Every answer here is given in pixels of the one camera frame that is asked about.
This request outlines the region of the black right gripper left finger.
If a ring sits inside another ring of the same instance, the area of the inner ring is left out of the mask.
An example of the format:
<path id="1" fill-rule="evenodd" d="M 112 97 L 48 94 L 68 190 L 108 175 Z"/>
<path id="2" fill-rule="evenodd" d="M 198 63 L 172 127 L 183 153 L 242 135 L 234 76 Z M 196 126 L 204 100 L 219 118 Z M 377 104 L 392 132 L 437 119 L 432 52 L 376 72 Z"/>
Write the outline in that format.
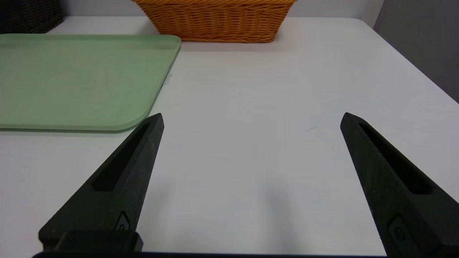
<path id="1" fill-rule="evenodd" d="M 45 252 L 139 252 L 136 232 L 164 131 L 144 119 L 39 230 Z"/>

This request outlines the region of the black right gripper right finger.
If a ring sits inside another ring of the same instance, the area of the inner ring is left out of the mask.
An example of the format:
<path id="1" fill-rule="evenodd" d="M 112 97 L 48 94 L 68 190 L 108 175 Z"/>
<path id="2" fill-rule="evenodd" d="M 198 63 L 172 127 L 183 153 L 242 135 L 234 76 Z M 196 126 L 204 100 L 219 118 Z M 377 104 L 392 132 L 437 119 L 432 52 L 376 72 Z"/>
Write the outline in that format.
<path id="1" fill-rule="evenodd" d="M 459 205 L 364 119 L 340 129 L 386 255 L 457 258 Z"/>

